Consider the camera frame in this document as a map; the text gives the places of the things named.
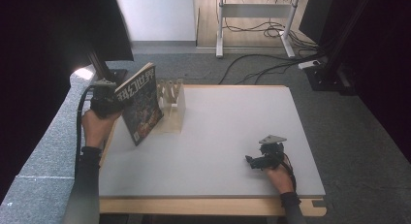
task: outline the sleeve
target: sleeve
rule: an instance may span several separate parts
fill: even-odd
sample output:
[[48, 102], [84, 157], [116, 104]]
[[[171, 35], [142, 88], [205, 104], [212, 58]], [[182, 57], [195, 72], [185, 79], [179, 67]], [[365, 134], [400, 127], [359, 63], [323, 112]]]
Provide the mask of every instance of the sleeve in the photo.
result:
[[64, 214], [64, 224], [99, 223], [99, 163], [101, 149], [81, 149], [79, 171]]
[[280, 195], [281, 204], [285, 209], [285, 215], [289, 224], [305, 224], [300, 209], [300, 199], [295, 192], [283, 193]]

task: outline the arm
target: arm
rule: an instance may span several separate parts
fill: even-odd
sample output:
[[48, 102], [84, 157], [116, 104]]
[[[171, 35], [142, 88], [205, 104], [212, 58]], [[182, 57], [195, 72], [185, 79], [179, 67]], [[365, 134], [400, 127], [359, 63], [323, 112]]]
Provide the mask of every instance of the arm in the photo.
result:
[[285, 209], [285, 214], [289, 224], [306, 223], [300, 209], [300, 199], [294, 191], [293, 182], [287, 170], [279, 165], [276, 169], [265, 169], [272, 185], [280, 193], [281, 204]]
[[99, 223], [99, 163], [100, 146], [109, 136], [115, 120], [121, 112], [100, 119], [94, 111], [87, 111], [82, 117], [85, 147], [81, 149], [79, 171], [69, 197], [63, 223]]

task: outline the hand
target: hand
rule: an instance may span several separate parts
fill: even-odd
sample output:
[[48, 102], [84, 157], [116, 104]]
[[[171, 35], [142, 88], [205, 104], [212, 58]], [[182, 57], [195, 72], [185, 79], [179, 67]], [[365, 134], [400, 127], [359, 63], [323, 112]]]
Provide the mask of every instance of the hand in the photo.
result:
[[278, 190], [280, 194], [287, 193], [287, 192], [295, 192], [293, 187], [293, 182], [290, 179], [290, 175], [288, 174], [287, 170], [281, 164], [276, 168], [265, 168], [264, 171], [266, 172], [267, 176], [271, 184]]
[[93, 110], [85, 112], [81, 120], [84, 128], [85, 145], [100, 147], [103, 141], [109, 137], [112, 125], [121, 114], [122, 112], [117, 112], [101, 119]]

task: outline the desk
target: desk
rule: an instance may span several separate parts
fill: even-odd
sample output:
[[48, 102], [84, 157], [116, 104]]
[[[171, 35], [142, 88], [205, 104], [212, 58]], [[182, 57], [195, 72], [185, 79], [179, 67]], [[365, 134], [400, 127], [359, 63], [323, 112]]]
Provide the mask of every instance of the desk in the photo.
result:
[[287, 18], [284, 31], [280, 31], [281, 41], [289, 57], [296, 55], [288, 41], [291, 24], [293, 23], [299, 0], [292, 0], [291, 4], [225, 4], [220, 0], [218, 6], [218, 30], [216, 56], [223, 57], [223, 18], [224, 17], [275, 17]]
[[186, 85], [181, 134], [149, 135], [137, 147], [120, 118], [100, 172], [101, 212], [283, 215], [266, 175], [244, 155], [260, 155], [258, 141], [287, 138], [301, 210], [325, 195], [289, 88]]

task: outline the book cover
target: book cover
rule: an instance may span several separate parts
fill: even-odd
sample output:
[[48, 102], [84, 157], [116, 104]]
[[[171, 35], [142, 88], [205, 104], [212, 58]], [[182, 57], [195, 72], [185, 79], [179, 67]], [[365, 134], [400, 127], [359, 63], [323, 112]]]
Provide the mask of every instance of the book cover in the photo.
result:
[[117, 99], [126, 104], [123, 119], [138, 145], [163, 117], [157, 101], [155, 65], [147, 63], [115, 89]]

